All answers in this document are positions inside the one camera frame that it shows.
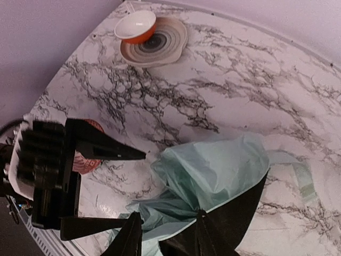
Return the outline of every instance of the marble table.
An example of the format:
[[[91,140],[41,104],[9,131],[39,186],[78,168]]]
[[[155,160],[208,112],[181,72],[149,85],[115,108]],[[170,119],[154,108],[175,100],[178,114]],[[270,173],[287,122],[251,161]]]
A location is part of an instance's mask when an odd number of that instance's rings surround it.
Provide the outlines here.
[[[340,70],[226,18],[132,4],[184,22],[189,42],[180,60],[149,69],[125,64],[113,34],[123,4],[82,42],[31,111],[61,123],[94,119],[108,135],[147,153],[145,161],[104,162],[84,175],[79,214],[115,218],[132,200],[157,196],[163,187],[150,163],[166,147],[250,131],[266,149],[307,161],[319,198],[304,204],[292,168],[273,168],[240,254],[341,255]],[[104,232],[76,243],[95,256],[107,238]]]

